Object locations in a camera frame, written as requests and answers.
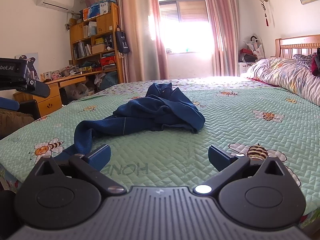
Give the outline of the window with shutters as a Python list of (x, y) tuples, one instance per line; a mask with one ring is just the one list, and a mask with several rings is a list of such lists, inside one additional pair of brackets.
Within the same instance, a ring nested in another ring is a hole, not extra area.
[(210, 53), (213, 35), (206, 0), (159, 0), (159, 8), (168, 54)]

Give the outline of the left pink curtain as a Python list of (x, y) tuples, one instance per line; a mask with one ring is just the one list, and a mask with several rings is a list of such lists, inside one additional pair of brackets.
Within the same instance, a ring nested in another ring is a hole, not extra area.
[(130, 52), (122, 58), (125, 82), (169, 78), (167, 53), (161, 39), (158, 0), (117, 0), (120, 29)]

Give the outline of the red hanging tassel ornament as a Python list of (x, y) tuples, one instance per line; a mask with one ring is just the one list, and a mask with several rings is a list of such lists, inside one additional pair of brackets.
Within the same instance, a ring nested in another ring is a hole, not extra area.
[(266, 10), (264, 11), (264, 17), (265, 17), (266, 26), (269, 27), (269, 22), (268, 22)]

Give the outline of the wooden bookshelf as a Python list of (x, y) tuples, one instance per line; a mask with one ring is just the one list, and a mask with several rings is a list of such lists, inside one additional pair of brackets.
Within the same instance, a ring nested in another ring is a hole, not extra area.
[(72, 64), (81, 71), (115, 71), (118, 82), (124, 82), (123, 64), (116, 41), (119, 30), (118, 6), (105, 2), (83, 10), (82, 22), (71, 21), (70, 44)]

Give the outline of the green bee quilted bedspread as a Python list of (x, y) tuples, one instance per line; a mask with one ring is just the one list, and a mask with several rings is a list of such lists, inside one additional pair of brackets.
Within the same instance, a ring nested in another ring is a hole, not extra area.
[[(216, 173), (208, 160), (214, 145), (246, 153), (255, 145), (276, 154), (306, 198), (306, 213), (319, 209), (319, 107), (285, 89), (242, 78), (172, 80), (205, 118), (197, 133), (180, 128), (102, 137), (111, 159), (103, 174), (125, 187), (189, 186)], [(28, 124), (1, 140), (1, 178), (18, 190), (40, 156), (57, 156), (74, 142), (84, 120), (110, 116), (120, 105), (144, 97), (149, 82), (116, 85)]]

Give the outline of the dark hanging tote bag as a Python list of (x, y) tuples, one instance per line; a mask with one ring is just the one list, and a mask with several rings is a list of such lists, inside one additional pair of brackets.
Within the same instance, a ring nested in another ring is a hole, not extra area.
[(127, 44), (126, 35), (122, 29), (117, 28), (116, 34), (116, 42), (118, 51), (122, 54), (128, 54), (130, 52), (129, 45)]

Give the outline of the wooden corner desk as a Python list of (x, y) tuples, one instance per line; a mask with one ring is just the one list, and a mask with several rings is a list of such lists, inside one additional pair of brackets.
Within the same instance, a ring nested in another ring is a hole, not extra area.
[(19, 103), (23, 103), (29, 100), (35, 100), (39, 110), (40, 117), (53, 113), (62, 108), (62, 101), (60, 95), (60, 88), (65, 88), (69, 85), (74, 85), (86, 81), (87, 76), (101, 74), (102, 71), (90, 72), (85, 74), (77, 74), (68, 77), (63, 77), (58, 80), (47, 82), (50, 88), (50, 94), (47, 98), (39, 96), (17, 92), (14, 94), (14, 99)]

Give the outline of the floral folded duvet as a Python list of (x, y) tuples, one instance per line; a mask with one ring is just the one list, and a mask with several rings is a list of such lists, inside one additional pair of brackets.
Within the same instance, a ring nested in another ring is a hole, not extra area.
[(272, 57), (253, 64), (246, 72), (250, 79), (287, 89), (317, 106), (319, 105), (319, 77), (294, 59)]

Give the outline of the cluttered bedside table pile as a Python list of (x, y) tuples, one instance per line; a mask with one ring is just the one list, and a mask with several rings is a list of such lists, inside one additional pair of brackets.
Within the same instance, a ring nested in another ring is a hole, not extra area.
[(265, 59), (263, 42), (257, 35), (251, 35), (243, 42), (242, 48), (238, 54), (239, 73), (244, 74), (247, 70), (259, 60)]

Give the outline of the dark clothes pile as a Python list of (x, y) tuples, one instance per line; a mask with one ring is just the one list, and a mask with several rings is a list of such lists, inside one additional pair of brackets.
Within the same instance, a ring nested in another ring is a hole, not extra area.
[(314, 53), (312, 56), (312, 62), (310, 71), (313, 76), (319, 76), (320, 75), (320, 60), (319, 60), (319, 53), (320, 48), (317, 48), (317, 53)]

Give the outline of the dark blue knit sweater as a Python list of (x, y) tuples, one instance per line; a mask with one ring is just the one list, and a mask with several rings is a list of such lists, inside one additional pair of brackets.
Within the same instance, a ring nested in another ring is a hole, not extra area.
[(81, 154), (92, 164), (92, 156), (102, 155), (103, 164), (106, 164), (111, 157), (111, 150), (103, 146), (92, 152), (94, 138), (128, 135), (144, 130), (162, 131), (166, 127), (197, 133), (204, 123), (204, 116), (179, 88), (173, 89), (171, 83), (153, 83), (146, 96), (119, 106), (111, 116), (80, 122), (74, 132), (74, 144), (54, 160), (67, 161), (71, 156)]

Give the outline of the right pink curtain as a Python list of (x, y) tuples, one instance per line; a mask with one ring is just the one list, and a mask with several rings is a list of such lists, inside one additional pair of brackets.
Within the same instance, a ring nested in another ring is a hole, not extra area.
[(213, 72), (237, 76), (240, 36), (239, 0), (206, 0), (213, 35)]

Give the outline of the wooden headboard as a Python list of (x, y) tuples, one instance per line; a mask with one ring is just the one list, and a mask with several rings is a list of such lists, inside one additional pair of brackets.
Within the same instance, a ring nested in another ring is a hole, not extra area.
[(311, 55), (319, 48), (320, 35), (278, 38), (275, 40), (275, 57), (292, 59), (294, 55)]

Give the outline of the pink curtain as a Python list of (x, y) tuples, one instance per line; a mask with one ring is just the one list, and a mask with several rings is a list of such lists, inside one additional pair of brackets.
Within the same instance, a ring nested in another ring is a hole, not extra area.
[(206, 0), (213, 35), (213, 72), (237, 76), (240, 36), (239, 0)]
[(122, 58), (125, 82), (169, 78), (167, 53), (161, 39), (158, 0), (117, 0), (120, 29), (130, 52)]

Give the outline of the brown chair cushion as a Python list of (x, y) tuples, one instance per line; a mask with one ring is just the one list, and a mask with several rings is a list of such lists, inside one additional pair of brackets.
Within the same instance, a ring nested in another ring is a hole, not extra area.
[(1, 139), (14, 133), (16, 130), (32, 123), (35, 119), (30, 114), (1, 109), (0, 136)]

